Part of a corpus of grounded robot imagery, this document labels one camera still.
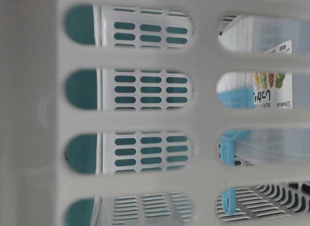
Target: vegetable illustration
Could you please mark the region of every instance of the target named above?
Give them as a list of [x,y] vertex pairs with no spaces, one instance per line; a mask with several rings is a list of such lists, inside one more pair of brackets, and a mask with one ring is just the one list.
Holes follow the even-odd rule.
[[269,77],[269,85],[272,88],[275,74],[274,73],[269,73],[268,77]]
[[283,85],[283,81],[285,79],[285,74],[276,74],[276,87],[280,89]]
[[263,87],[263,89],[266,89],[266,88],[267,88],[267,78],[266,78],[266,73],[261,72],[261,73],[260,73],[260,77],[261,77],[262,87]]
[[254,85],[256,88],[259,88],[260,87],[260,78],[258,77],[258,74],[257,73],[253,73],[253,82],[254,82]]

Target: light blue plastic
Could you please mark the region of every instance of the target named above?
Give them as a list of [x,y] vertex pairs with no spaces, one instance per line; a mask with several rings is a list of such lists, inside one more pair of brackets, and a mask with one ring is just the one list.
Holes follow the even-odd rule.
[[[228,108],[253,109],[254,89],[239,88],[219,93],[219,101]],[[234,143],[242,140],[248,134],[247,130],[230,130],[220,137],[220,154],[223,164],[234,166]],[[234,215],[236,212],[236,191],[229,188],[222,193],[222,206],[226,215]]]

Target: product label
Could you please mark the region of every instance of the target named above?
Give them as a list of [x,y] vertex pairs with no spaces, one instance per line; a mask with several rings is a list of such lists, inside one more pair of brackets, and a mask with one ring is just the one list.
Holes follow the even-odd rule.
[[[288,40],[265,53],[292,54]],[[255,109],[291,109],[293,107],[293,77],[290,73],[253,73]]]

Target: white plastic basket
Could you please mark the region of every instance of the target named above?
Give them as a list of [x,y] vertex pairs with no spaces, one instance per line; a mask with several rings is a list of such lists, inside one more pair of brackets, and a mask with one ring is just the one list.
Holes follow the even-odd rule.
[[[190,16],[194,33],[182,49],[115,49],[82,46],[65,33],[63,19],[80,3],[172,8]],[[307,127],[309,111],[232,111],[216,97],[218,78],[233,68],[308,73],[307,56],[268,57],[227,52],[217,26],[229,12],[310,19],[308,2],[286,0],[0,0],[1,174],[0,223],[59,226],[70,205],[91,196],[186,193],[195,212],[191,225],[222,225],[215,214],[218,193],[232,186],[309,180],[309,164],[224,167],[218,161],[220,134],[232,128]],[[81,67],[178,70],[190,78],[194,95],[179,111],[84,111],[65,98],[67,78]],[[63,160],[76,135],[98,131],[178,130],[191,138],[187,169],[136,175],[85,176]],[[307,225],[309,216],[268,221]],[[261,225],[259,221],[239,225]]]

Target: teal plastic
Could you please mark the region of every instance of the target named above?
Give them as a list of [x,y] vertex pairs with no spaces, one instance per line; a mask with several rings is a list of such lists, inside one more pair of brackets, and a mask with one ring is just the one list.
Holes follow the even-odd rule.
[[[219,93],[219,101],[228,108],[253,109],[254,89],[239,88]],[[248,134],[247,130],[230,130],[220,137],[221,162],[228,166],[234,166],[234,142],[242,140]],[[222,206],[226,215],[234,215],[236,212],[236,191],[229,188],[222,193]]]
[[[95,45],[92,5],[79,6],[71,10],[65,21],[65,28],[74,41]],[[95,70],[81,70],[68,79],[65,91],[71,104],[82,109],[97,109],[96,78]],[[95,174],[96,141],[96,134],[90,134],[78,136],[68,144],[67,162],[74,171]],[[93,198],[84,199],[71,205],[65,216],[66,226],[89,226],[93,201]]]

